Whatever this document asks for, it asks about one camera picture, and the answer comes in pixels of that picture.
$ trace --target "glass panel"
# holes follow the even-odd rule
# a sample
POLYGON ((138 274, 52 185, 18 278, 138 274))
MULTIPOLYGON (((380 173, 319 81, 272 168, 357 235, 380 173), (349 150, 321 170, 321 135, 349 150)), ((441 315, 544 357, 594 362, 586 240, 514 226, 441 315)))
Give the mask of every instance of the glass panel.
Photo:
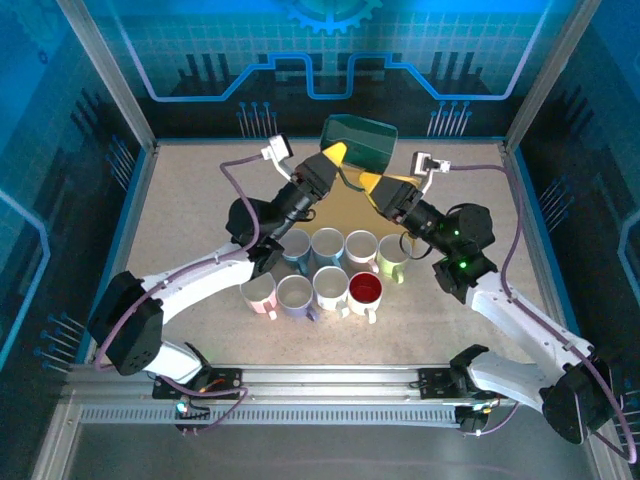
POLYGON ((639 24, 637 1, 603 0, 522 143, 543 212, 564 210, 547 226, 582 334, 629 348, 627 411, 640 398, 639 24))
POLYGON ((501 136, 574 0, 87 2, 159 137, 501 136))
POLYGON ((140 148, 53 0, 0 1, 0 112, 0 471, 29 478, 140 148))

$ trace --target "red liquid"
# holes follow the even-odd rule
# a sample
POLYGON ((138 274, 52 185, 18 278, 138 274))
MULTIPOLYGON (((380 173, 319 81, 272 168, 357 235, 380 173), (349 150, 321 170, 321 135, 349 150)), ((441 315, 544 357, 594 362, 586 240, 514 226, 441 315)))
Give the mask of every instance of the red liquid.
POLYGON ((351 279, 349 291, 354 300, 360 303, 373 303, 382 295, 382 283, 372 273, 358 273, 351 279))

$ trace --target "ceramic mug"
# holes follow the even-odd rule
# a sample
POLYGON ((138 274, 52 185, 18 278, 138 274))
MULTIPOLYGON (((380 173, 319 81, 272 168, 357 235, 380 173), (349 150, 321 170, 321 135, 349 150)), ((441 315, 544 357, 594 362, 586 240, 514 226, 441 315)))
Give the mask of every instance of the ceramic mug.
POLYGON ((313 287, 302 275, 289 275, 278 283, 276 297, 280 308, 291 317, 307 317, 311 321, 318 319, 318 312, 311 306, 313 287))
POLYGON ((311 249, 318 267, 341 267, 344 237, 335 228, 321 228, 311 237, 311 249))
POLYGON ((254 278, 240 285, 240 293, 251 310, 256 313, 266 313, 271 320, 278 318, 275 311, 276 281, 270 273, 254 278))
POLYGON ((356 273, 349 281, 347 305, 356 315, 367 317, 369 323, 376 323, 376 310, 382 299, 382 282, 370 272, 356 273))
POLYGON ((380 271, 376 263, 378 239, 373 233, 366 230, 351 232, 345 240, 344 248, 349 265, 354 270, 370 270, 373 273, 380 271))
POLYGON ((313 276, 313 290, 320 308, 337 311, 340 318, 349 315, 349 277, 344 270, 333 266, 322 267, 313 276))
POLYGON ((279 240, 284 248, 282 258, 285 263, 298 270, 305 277, 309 276, 309 258, 311 257, 311 238, 299 228, 292 228, 279 240))
POLYGON ((396 283, 404 282, 404 269, 409 261, 409 255, 411 255, 411 242, 406 237, 402 239, 402 246, 406 253, 400 249, 399 242, 400 235, 397 233, 387 235, 380 240, 376 257, 380 273, 385 277, 392 278, 396 283))

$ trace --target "beige table surface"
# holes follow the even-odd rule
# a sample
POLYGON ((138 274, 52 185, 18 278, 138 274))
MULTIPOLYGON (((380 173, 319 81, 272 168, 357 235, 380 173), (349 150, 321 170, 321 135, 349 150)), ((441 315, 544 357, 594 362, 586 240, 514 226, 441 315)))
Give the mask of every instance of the beige table surface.
MULTIPOLYGON (((295 166, 318 151, 316 141, 292 141, 295 166)), ((159 273, 188 263, 227 241, 224 229, 235 191, 220 173, 219 164, 255 154, 263 142, 203 145, 164 145, 160 149, 129 258, 136 276, 159 273)), ((407 174, 416 150, 455 165, 500 164, 496 145, 399 141, 387 173, 407 174)), ((233 167, 247 195, 271 200, 284 179, 268 162, 233 167)), ((451 172, 439 175, 427 201, 441 211, 462 202, 491 210, 496 242, 485 249, 499 267, 513 238, 515 208, 504 177, 498 172, 451 172)), ((424 244, 418 242, 416 252, 424 244)), ((237 287, 219 292, 189 307, 165 326, 164 338, 190 341, 219 364, 429 364, 446 363, 466 347, 479 343, 514 360, 528 357, 493 325, 443 293, 431 265, 439 258, 412 262, 406 281, 384 281, 378 323, 350 315, 340 320, 324 313, 320 321, 275 321, 252 313, 237 287)), ((284 265, 272 271, 276 280, 291 273, 284 265)), ((509 281, 542 306, 526 245, 521 242, 509 281)))

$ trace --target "enclosure wall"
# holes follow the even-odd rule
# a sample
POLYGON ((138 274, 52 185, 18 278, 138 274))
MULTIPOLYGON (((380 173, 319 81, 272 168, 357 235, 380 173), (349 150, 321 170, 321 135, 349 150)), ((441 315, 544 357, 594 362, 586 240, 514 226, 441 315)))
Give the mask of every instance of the enclosure wall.
POLYGON ((24 479, 139 147, 55 2, 0 2, 0 126, 0 471, 24 479))
POLYGON ((596 346, 627 348, 636 392, 639 22, 635 0, 603 0, 521 145, 578 326, 596 346))

